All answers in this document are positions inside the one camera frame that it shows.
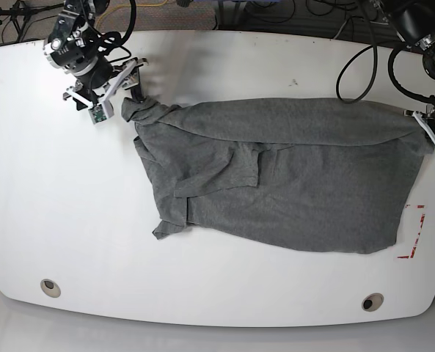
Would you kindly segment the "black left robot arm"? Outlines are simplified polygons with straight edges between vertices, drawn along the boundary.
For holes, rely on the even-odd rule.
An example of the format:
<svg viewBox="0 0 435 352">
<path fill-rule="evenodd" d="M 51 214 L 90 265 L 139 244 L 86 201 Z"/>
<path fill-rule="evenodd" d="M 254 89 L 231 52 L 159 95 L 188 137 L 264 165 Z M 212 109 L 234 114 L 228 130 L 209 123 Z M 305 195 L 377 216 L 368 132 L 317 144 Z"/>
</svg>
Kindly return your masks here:
<svg viewBox="0 0 435 352">
<path fill-rule="evenodd" d="M 372 4 L 382 12 L 385 21 L 401 39 L 388 59 L 390 81 L 406 97 L 431 107 L 429 112 L 414 112 L 412 116 L 435 146 L 435 96 L 424 96 L 407 90 L 397 80 L 394 72 L 397 55 L 406 48 L 416 48 L 423 53 L 424 71 L 435 80 L 435 1 L 373 1 Z"/>
</svg>

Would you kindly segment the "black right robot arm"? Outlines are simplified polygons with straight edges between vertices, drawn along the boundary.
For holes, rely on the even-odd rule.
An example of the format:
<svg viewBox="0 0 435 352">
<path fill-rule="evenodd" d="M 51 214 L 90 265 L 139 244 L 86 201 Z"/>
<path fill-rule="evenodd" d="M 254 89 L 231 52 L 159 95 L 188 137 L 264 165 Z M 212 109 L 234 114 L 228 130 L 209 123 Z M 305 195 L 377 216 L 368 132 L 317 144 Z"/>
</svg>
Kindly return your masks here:
<svg viewBox="0 0 435 352">
<path fill-rule="evenodd" d="M 130 18 L 124 34 L 102 33 L 95 28 L 96 18 L 105 14 L 108 6 L 108 1 L 65 1 L 43 43 L 49 63 L 75 78 L 62 99 L 71 99 L 78 111 L 87 110 L 95 124 L 114 116 L 111 99 L 119 89 L 130 91 L 138 103 L 145 101 L 139 69 L 147 60 L 132 56 L 125 47 L 136 23 L 136 2 L 129 2 Z"/>
</svg>

